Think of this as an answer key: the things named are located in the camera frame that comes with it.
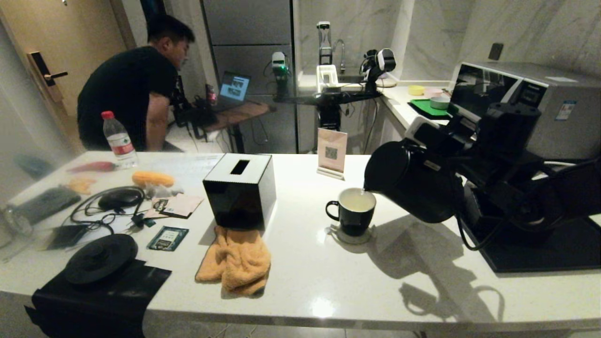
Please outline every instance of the orange towel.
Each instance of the orange towel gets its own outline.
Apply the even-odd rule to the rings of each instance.
[[[239,295],[261,293],[267,284],[271,254],[257,230],[215,227],[215,241],[204,256],[196,281],[218,281]]]

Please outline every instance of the microwave oven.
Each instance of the microwave oven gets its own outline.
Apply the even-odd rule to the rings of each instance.
[[[542,113],[526,149],[549,160],[601,153],[601,79],[532,63],[461,63],[451,104],[477,123],[491,103],[523,103]]]

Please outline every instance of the small bottle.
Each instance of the small bottle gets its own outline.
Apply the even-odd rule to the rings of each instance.
[[[112,111],[103,111],[101,116],[105,121],[103,130],[106,140],[117,157],[117,168],[138,166],[138,155],[123,124],[115,119]]]
[[[209,103],[209,105],[211,105],[211,106],[217,105],[217,94],[215,94],[215,90],[213,90],[213,86],[210,84],[206,84],[205,90],[206,90],[207,102]]]

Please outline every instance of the plastic water bottle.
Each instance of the plastic water bottle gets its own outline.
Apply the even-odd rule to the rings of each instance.
[[[138,155],[123,124],[115,119],[112,111],[103,111],[101,116],[105,121],[103,130],[106,140],[117,157],[117,167],[119,169],[136,167]]]

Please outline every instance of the white box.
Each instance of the white box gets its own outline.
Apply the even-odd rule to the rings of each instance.
[[[265,229],[276,200],[271,155],[227,153],[203,185],[218,225]]]

